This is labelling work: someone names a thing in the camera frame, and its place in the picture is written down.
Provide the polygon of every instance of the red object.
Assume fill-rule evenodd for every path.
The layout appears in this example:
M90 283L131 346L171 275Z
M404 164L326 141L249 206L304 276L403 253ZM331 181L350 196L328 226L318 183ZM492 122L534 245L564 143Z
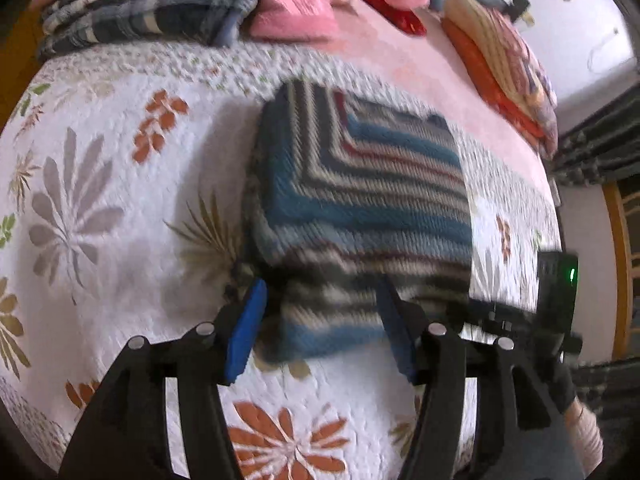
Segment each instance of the red object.
M443 18L440 24L465 64L466 71L482 100L507 119L511 126L537 150L540 141L545 139L545 133L539 124L527 117L504 94L474 41L450 19Z
M390 6L385 0L364 0L376 9L388 21L393 23L405 34L411 36L426 36L427 29L412 10L400 10Z

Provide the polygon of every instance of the orange fabric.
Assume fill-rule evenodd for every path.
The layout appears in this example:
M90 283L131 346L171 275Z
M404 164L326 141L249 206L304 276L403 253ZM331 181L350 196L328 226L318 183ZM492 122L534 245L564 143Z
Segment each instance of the orange fabric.
M458 55L465 64L471 81L476 86L482 100L502 115L518 131L519 134L535 149L545 133L538 124L528 118L504 94L495 80L491 69L482 56L478 46L455 23L447 18L441 21L442 28Z

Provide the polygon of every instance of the pink bed sheet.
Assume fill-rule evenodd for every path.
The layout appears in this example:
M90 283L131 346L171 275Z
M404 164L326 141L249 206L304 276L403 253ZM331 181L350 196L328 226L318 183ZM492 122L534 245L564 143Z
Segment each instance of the pink bed sheet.
M482 142L552 202L542 162L517 131L480 98L462 60L428 12L426 38L405 35L362 0L335 9L340 35L313 47L378 74L419 97Z

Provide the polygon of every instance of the bedspread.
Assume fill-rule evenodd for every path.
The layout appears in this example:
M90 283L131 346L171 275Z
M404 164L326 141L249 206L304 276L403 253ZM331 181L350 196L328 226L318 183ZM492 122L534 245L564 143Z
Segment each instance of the bedspread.
M27 88L0 136L0 397L52 467L131 336L177 338L216 315L258 114L294 76L431 111L336 57L267 44L99 46L48 62ZM558 246L553 206L449 123L472 213L471 293L531 310L536 250ZM251 357L220 395L246 478L298 480L396 476L421 394L380 342L279 368ZM474 403L469 380L461 458Z

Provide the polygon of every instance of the blue gripper pad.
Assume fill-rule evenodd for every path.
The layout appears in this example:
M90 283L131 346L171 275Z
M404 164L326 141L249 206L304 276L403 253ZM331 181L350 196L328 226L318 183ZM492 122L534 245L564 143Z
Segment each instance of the blue gripper pad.
M233 383L249 359L267 305L267 284L256 280L244 295L244 309L226 345L225 379Z
M385 278L376 283L376 306L391 343L396 366L398 371L413 383L417 374L416 349L400 313L401 302L390 280Z

